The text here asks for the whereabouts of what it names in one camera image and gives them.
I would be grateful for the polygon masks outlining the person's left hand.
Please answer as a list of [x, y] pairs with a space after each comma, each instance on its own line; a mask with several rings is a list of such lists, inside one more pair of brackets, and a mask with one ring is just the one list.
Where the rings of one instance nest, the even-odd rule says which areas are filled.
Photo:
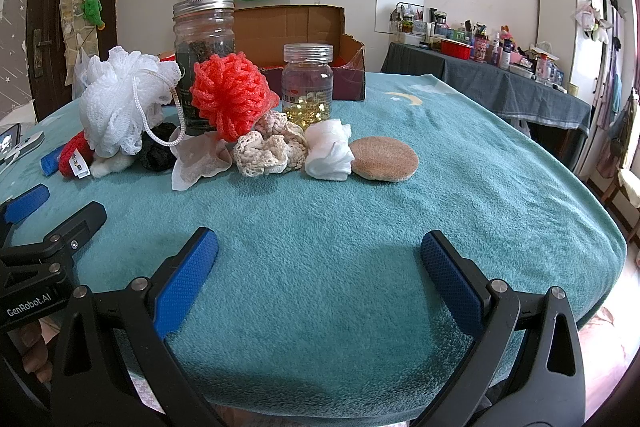
[[12, 332], [18, 349], [21, 350], [23, 369], [26, 374], [35, 375], [40, 383], [50, 383], [53, 365], [49, 361], [46, 340], [42, 335], [39, 321], [32, 322]]

